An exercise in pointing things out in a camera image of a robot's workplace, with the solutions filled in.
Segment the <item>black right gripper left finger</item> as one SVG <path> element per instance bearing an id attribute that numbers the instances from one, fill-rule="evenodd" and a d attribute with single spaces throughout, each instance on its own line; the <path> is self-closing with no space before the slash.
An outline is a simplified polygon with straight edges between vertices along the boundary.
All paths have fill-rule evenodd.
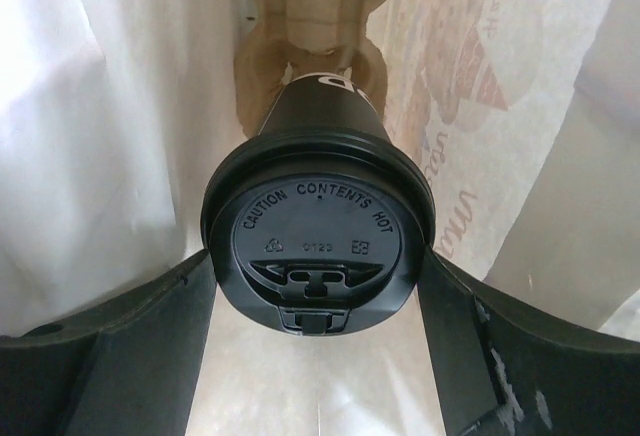
<path id="1" fill-rule="evenodd" d="M 2 434 L 185 434 L 215 292 L 201 250 L 97 306 L 2 337 Z"/>

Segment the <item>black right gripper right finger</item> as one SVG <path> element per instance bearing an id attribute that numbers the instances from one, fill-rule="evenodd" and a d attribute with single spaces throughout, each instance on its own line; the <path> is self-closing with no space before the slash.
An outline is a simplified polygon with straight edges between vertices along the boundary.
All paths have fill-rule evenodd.
<path id="1" fill-rule="evenodd" d="M 638 434 L 638 342 L 547 314 L 431 249 L 417 289 L 446 434 Z"/>

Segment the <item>black plastic cup lid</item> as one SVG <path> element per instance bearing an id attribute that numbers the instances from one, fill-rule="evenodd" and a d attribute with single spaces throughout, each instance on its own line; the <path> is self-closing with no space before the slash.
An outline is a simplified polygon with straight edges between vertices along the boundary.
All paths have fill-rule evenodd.
<path id="1" fill-rule="evenodd" d="M 244 316 L 285 333 L 344 335 L 405 305 L 435 208 L 424 175 L 388 141 L 293 132 L 255 137 L 223 160 L 201 234 Z"/>

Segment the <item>kraft paper takeout bag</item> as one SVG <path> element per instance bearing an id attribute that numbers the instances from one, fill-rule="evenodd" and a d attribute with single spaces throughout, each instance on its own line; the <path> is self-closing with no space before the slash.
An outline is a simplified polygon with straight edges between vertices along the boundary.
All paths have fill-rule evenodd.
<path id="1" fill-rule="evenodd" d="M 234 56 L 256 16 L 250 0 L 1 0 L 1 339 L 211 259 L 206 187 L 245 142 L 364 134 L 244 134 Z M 366 25 L 389 143 L 432 193 L 426 250 L 639 344 L 638 29 L 639 0 L 386 0 Z M 183 435 L 448 435 L 418 280 L 385 321 L 311 336 L 247 318 L 214 278 Z"/>

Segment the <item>black paper coffee cup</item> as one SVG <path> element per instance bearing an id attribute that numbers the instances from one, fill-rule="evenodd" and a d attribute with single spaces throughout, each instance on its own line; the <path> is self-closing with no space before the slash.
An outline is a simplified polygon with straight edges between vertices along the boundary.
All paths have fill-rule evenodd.
<path id="1" fill-rule="evenodd" d="M 310 73 L 286 84 L 266 111 L 258 134 L 304 128 L 355 131 L 390 141 L 364 90 L 335 73 Z"/>

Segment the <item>single brown pulp carrier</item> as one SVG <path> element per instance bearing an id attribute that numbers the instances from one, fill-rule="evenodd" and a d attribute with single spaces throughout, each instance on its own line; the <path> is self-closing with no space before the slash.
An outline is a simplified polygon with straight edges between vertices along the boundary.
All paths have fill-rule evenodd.
<path id="1" fill-rule="evenodd" d="M 386 0 L 250 1 L 256 22 L 234 56 L 237 116 L 246 136 L 258 134 L 285 75 L 349 74 L 376 112 L 384 112 L 387 66 L 366 25 Z"/>

